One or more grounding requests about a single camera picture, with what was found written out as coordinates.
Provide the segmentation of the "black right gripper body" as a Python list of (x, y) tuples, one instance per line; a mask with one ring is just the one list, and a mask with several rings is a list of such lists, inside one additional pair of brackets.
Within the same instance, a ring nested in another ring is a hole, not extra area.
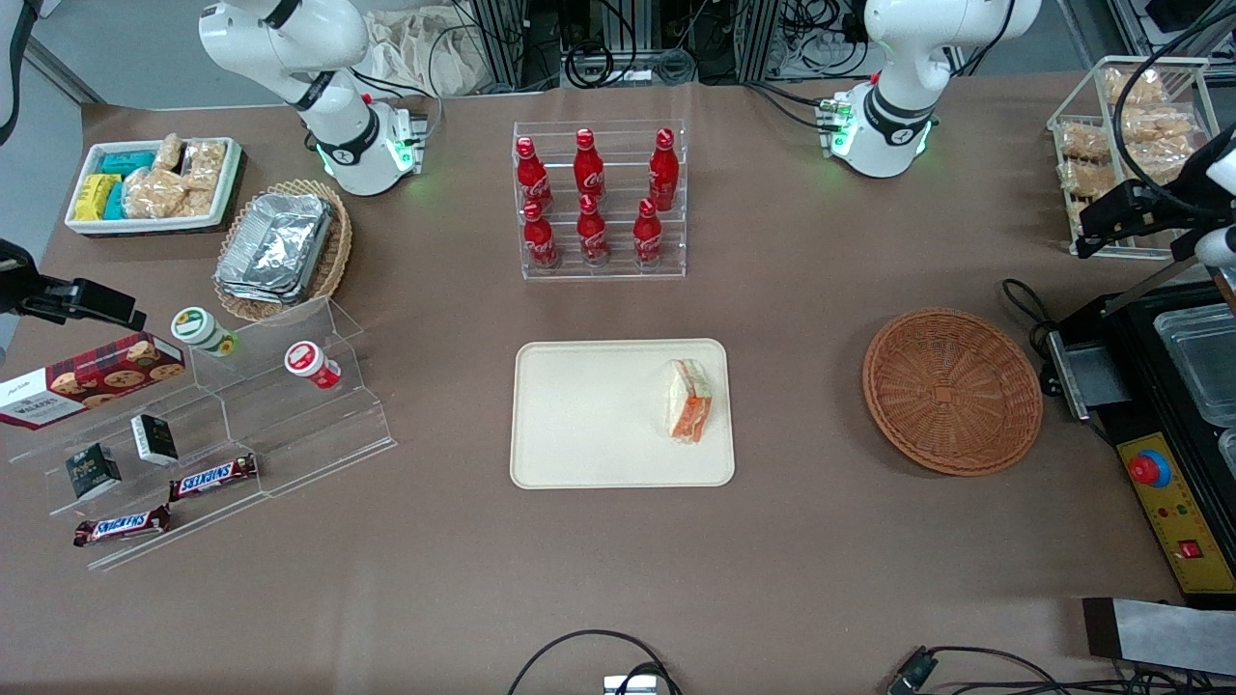
[(17, 242), (1, 240), (1, 313), (22, 314), (26, 304), (43, 296), (44, 281), (35, 257)]

